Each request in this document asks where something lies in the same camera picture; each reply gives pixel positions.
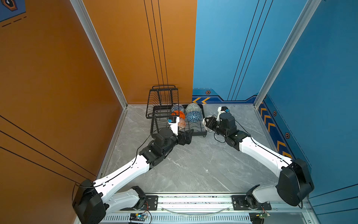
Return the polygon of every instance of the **dish rack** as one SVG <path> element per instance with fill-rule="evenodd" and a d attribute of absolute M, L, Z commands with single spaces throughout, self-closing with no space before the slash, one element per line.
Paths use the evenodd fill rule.
<path fill-rule="evenodd" d="M 172 114 L 170 109 L 172 108 L 172 106 L 178 104 L 178 88 L 176 88 L 174 85 L 153 86 L 152 89 L 149 91 L 146 117 L 148 119 L 152 119 L 150 133 L 153 138 L 155 138 L 159 129 L 164 127 L 170 127 L 170 125 L 168 124 L 168 117 Z M 182 106 L 186 109 L 188 104 L 183 104 Z M 201 109 L 200 120 L 197 122 L 190 122 L 185 119 L 185 128 L 182 130 L 178 130 L 178 132 L 185 132 L 187 130 L 193 129 L 193 136 L 206 136 L 207 131 L 202 124 L 202 121 L 205 117 L 204 108 L 202 104 L 198 104 L 198 106 Z"/>
<path fill-rule="evenodd" d="M 153 86 L 149 91 L 145 116 L 148 119 L 167 118 L 175 104 L 179 104 L 178 88 L 174 85 Z"/>

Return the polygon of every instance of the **hexagon emblem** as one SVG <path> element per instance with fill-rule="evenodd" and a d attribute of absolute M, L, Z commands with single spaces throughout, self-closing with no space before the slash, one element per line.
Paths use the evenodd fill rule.
<path fill-rule="evenodd" d="M 18 9 L 15 0 L 1 0 L 1 3 L 11 11 L 15 11 Z"/>

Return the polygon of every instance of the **blue patterned bowl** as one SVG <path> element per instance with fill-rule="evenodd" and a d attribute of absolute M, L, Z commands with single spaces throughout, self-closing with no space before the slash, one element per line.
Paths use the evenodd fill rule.
<path fill-rule="evenodd" d="M 202 115 L 199 111 L 193 110 L 187 113 L 186 119 L 190 122 L 197 122 L 200 121 L 202 118 Z"/>

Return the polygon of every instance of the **marble surface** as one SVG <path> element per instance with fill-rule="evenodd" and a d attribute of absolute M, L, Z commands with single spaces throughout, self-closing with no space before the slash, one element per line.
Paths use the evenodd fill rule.
<path fill-rule="evenodd" d="M 219 104 L 204 104 L 205 116 Z M 252 105 L 226 105 L 253 138 L 271 148 Z M 129 105 L 123 127 L 106 170 L 109 174 L 134 158 L 150 133 L 146 105 Z M 207 136 L 194 136 L 190 145 L 176 146 L 159 165 L 129 182 L 120 191 L 140 186 L 145 192 L 246 192 L 256 184 L 277 184 L 278 178 L 252 157 Z"/>

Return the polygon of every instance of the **orange bowl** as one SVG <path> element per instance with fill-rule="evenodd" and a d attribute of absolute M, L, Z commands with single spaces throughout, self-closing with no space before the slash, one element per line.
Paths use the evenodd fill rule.
<path fill-rule="evenodd" d="M 183 112 L 181 112 L 181 111 L 178 111 L 178 110 L 176 110 L 173 113 L 171 113 L 171 115 L 172 116 L 179 116 L 180 118 L 185 119 L 185 114 Z"/>

